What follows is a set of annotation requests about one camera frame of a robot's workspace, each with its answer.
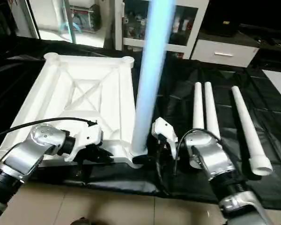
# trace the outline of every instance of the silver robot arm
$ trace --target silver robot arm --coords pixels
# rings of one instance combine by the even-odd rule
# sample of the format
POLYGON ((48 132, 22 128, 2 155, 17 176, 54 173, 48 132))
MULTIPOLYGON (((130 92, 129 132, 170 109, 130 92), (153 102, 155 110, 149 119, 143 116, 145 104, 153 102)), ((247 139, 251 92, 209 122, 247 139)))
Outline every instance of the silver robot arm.
POLYGON ((185 137, 190 165, 203 169, 228 225, 272 225, 256 195, 211 135, 195 131, 185 137))
POLYGON ((44 155, 66 153, 65 161, 72 162, 80 150, 101 142, 102 131, 97 124, 85 127, 75 137, 49 124, 33 127, 26 140, 12 147, 0 160, 0 216, 20 186, 37 169, 44 155))

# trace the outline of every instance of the floor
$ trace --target floor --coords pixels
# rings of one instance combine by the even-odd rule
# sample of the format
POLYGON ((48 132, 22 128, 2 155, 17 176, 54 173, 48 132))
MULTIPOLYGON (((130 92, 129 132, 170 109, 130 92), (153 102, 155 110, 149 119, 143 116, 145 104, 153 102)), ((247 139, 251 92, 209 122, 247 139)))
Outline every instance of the floor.
MULTIPOLYGON (((89 45, 92 47, 103 48, 105 36, 106 36, 106 32, 107 32, 106 30, 107 30, 106 26, 103 26, 96 33, 75 32, 76 43, 79 45, 89 45)), ((55 40, 55 41, 71 42, 70 34, 68 34, 66 32, 63 34, 59 34, 57 31, 40 29, 39 33, 40 33, 42 40, 55 40)))
MULTIPOLYGON (((275 225, 281 211, 267 211, 275 225)), ((20 189, 0 225, 70 225, 86 217, 102 225, 222 225, 212 204, 30 183, 20 189)))

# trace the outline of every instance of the black tarp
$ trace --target black tarp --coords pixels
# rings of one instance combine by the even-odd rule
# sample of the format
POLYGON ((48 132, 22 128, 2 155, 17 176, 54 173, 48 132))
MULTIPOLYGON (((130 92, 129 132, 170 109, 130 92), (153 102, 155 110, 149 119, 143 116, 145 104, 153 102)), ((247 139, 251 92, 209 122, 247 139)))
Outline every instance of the black tarp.
MULTIPOLYGON (((122 57, 123 52, 95 49, 67 42, 41 41, 28 38, 0 40, 0 131, 10 127, 48 52, 65 55, 122 57)), ((137 94, 141 67, 135 56, 133 73, 134 97, 137 94)), ((193 85, 210 81, 214 88, 221 137, 247 183, 268 209, 281 210, 281 95, 261 70, 200 63, 167 58, 163 69, 154 119, 162 116, 173 125, 178 137, 192 125, 193 85), (266 155, 274 173, 259 177, 251 173, 248 150, 230 88, 237 85, 244 97, 266 155)), ((156 142, 148 139, 149 153, 154 155, 156 142)), ((181 152, 181 158, 187 158, 181 152)), ((176 177, 172 162, 165 153, 162 158, 163 176, 172 198, 216 203, 202 171, 190 168, 187 160, 179 162, 176 177)), ((160 190, 154 166, 141 169, 126 164, 84 165, 38 169, 33 178, 41 182, 84 188, 105 189, 140 195, 165 196, 160 190)))

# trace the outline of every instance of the white pipe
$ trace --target white pipe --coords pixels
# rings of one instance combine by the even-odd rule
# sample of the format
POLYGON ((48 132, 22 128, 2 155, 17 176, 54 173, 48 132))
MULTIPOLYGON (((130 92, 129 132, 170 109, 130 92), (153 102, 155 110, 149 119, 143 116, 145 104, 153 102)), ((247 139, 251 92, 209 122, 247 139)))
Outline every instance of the white pipe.
POLYGON ((204 129, 202 85, 200 82, 195 83, 192 127, 204 129))
POLYGON ((232 93, 237 106, 238 115, 244 130, 245 140, 250 152, 250 165, 256 175, 266 176, 273 172, 270 160, 266 157, 257 132, 245 106, 242 94, 237 86, 232 87, 232 93))
POLYGON ((147 154, 147 136, 151 127, 174 11, 175 0, 150 1, 132 137, 133 156, 147 154))
POLYGON ((212 132, 218 138, 221 138, 219 124, 217 121, 216 110, 214 105, 214 95, 212 92, 212 86, 210 82, 206 82, 205 89, 205 106, 206 106, 206 122, 207 130, 212 132))

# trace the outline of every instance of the tile floor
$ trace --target tile floor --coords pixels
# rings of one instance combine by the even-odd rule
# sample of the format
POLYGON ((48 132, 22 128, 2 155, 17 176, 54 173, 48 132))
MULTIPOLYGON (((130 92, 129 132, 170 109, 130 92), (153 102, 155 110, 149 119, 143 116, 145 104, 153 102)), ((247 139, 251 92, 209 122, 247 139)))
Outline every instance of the tile floor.
MULTIPOLYGON (((275 225, 281 211, 268 210, 275 225)), ((222 225, 216 205, 30 183, 20 189, 0 225, 70 225, 81 217, 103 225, 222 225)))

